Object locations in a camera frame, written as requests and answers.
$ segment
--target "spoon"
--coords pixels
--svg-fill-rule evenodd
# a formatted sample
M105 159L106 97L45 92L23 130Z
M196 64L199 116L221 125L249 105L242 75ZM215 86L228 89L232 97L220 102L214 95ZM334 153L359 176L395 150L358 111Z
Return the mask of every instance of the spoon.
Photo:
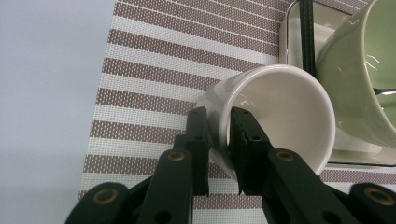
M396 94L396 89L377 89L373 88L375 95L393 95Z

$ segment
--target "brass screw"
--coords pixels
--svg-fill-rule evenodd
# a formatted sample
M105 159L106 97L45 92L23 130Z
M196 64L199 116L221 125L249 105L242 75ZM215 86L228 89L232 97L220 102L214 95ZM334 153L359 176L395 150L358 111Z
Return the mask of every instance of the brass screw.
M367 198L373 200L374 202L385 206L392 206L395 204L395 200L386 192L380 189L375 189L371 187L366 188L364 190L364 195L366 195Z
M282 161L294 161L294 157L291 153L287 151L278 151L276 155L282 160Z
M116 189L102 189L101 191L95 193L93 196L93 201L97 204L108 204L113 202L119 193Z
M168 160L169 161L182 161L184 160L184 153L182 152L171 152L168 155Z

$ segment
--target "woven fabric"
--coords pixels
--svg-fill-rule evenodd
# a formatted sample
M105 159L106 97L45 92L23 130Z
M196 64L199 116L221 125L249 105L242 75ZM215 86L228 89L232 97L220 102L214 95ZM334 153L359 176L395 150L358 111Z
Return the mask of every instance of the woven fabric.
M186 115L224 78L278 62L279 26L292 0L115 2L79 194L103 182L128 188L153 174L185 132ZM354 13L367 0L319 0ZM396 190L394 168L328 166L320 178L348 192L357 182ZM210 197L194 199L193 223L266 223L261 198L212 161Z

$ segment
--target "tablecloth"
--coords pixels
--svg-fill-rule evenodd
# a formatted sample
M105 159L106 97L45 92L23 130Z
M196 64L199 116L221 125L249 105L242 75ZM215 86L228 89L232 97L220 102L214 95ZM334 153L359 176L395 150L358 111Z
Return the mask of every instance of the tablecloth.
M279 26L292 2L116 1L78 197L103 182L130 188L152 175L208 87L277 63ZM318 2L352 14L368 0ZM358 182L396 190L395 168L329 164L320 178L344 192ZM193 223L266 223L261 198L239 196L213 161L209 187L209 198L194 198Z

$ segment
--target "ceramic cup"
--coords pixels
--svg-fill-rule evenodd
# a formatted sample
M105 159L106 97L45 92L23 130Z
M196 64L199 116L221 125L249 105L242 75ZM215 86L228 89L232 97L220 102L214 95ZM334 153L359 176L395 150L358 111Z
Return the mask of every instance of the ceramic cup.
M364 142L396 148L396 1L374 0L343 23L318 56L318 80L329 94L337 128Z
M233 106L250 111L275 148L297 152L317 175L332 153L335 120L331 101L322 86L300 68L265 66L222 80L206 90L199 106L206 107L214 142L210 156L234 179L227 149Z

